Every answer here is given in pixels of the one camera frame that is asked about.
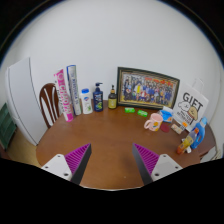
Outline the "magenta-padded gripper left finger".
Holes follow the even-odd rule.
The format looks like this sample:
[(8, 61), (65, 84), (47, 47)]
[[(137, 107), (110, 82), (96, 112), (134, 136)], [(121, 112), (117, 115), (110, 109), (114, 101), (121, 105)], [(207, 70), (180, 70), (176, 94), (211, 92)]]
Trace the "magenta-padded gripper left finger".
[(42, 169), (79, 185), (91, 153), (91, 144), (88, 143), (66, 155), (56, 154)]

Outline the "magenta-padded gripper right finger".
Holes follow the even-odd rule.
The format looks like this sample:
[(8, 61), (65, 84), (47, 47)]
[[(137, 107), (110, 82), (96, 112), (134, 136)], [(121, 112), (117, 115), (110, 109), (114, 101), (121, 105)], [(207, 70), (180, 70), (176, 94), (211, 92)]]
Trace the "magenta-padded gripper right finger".
[(182, 167), (167, 154), (158, 155), (136, 143), (132, 145), (132, 153), (145, 185), (182, 169)]

